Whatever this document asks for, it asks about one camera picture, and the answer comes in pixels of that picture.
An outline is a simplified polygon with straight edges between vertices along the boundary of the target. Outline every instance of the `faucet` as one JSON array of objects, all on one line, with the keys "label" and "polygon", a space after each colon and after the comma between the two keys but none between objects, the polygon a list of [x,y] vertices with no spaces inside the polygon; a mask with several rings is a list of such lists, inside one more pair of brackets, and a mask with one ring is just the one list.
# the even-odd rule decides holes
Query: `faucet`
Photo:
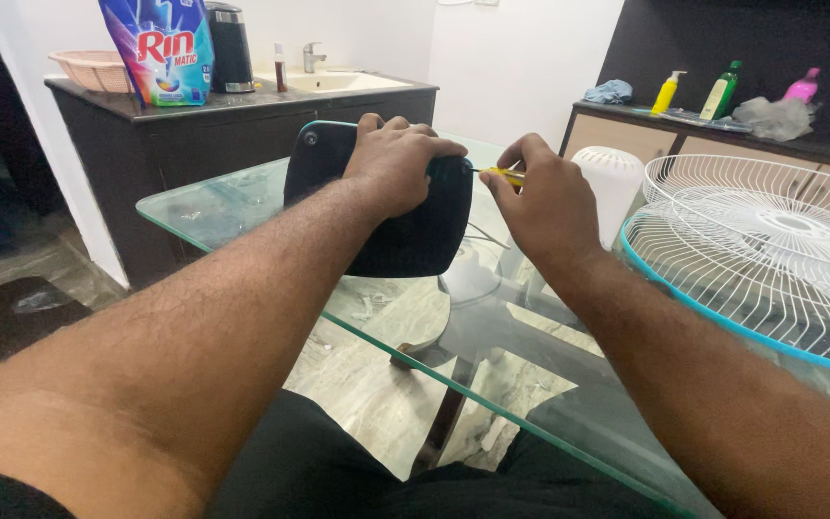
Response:
[{"label": "faucet", "polygon": [[322,41],[311,41],[306,43],[306,46],[303,48],[303,70],[307,74],[313,74],[316,72],[316,62],[317,61],[326,61],[325,54],[313,54],[313,45],[317,45]]}]

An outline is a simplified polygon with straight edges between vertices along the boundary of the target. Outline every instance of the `yellow pump bottle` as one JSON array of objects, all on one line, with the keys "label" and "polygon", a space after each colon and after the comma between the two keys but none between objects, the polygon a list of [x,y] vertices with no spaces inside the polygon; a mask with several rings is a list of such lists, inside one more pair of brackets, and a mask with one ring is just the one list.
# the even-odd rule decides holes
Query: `yellow pump bottle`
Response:
[{"label": "yellow pump bottle", "polygon": [[671,77],[665,79],[665,84],[663,84],[661,86],[661,90],[659,90],[659,97],[655,99],[655,104],[652,105],[652,113],[662,113],[665,110],[668,110],[668,106],[671,104],[671,99],[674,97],[674,93],[678,89],[679,74],[687,74],[687,72],[683,70],[674,70],[671,73]]}]

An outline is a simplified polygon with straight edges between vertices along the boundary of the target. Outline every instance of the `blue cloth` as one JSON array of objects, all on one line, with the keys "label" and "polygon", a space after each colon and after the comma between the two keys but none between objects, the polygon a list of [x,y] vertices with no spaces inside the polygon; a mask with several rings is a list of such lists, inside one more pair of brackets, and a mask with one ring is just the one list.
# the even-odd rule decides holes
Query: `blue cloth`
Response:
[{"label": "blue cloth", "polygon": [[633,87],[621,79],[611,79],[603,85],[585,90],[585,99],[602,104],[623,104],[633,97]]}]

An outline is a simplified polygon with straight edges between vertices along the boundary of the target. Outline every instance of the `black doormat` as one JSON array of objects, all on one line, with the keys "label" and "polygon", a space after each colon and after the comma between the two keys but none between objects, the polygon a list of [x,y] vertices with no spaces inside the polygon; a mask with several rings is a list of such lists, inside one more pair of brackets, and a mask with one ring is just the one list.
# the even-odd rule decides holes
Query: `black doormat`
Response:
[{"label": "black doormat", "polygon": [[91,315],[91,310],[41,277],[0,284],[0,362]]}]

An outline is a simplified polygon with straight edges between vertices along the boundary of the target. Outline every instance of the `dark countertop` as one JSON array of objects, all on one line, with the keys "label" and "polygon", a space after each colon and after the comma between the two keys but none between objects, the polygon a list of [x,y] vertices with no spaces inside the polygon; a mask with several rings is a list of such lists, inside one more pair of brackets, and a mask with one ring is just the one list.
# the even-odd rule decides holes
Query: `dark countertop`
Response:
[{"label": "dark countertop", "polygon": [[733,146],[759,149],[780,155],[787,155],[807,161],[830,164],[830,142],[818,140],[813,133],[788,140],[777,142],[769,138],[760,138],[748,133],[722,131],[713,128],[704,128],[691,124],[679,123],[659,117],[652,112],[635,112],[634,109],[650,109],[649,106],[629,106],[622,104],[600,104],[589,100],[580,100],[572,105],[575,112],[593,115],[620,123],[636,124],[687,136],[696,136],[707,140],[725,142]]},{"label": "dark countertop", "polygon": [[386,76],[384,74],[371,74],[376,77],[385,77],[409,83],[410,87],[394,88],[369,88],[363,90],[349,90],[342,92],[315,93],[298,88],[290,88],[286,92],[278,92],[277,84],[266,79],[256,77],[261,87],[254,92],[237,94],[211,93],[207,102],[201,106],[144,106],[136,94],[108,93],[88,90],[76,85],[71,79],[45,79],[43,83],[54,89],[63,90],[76,98],[85,100],[100,108],[113,112],[133,123],[144,123],[156,119],[167,119],[194,115],[196,113],[219,112],[230,110],[245,110],[265,106],[268,108],[290,108],[298,103],[321,104],[326,107],[341,107],[361,104],[367,98],[382,97],[394,93],[424,93],[425,90],[436,90],[438,87],[403,79],[400,77]]}]

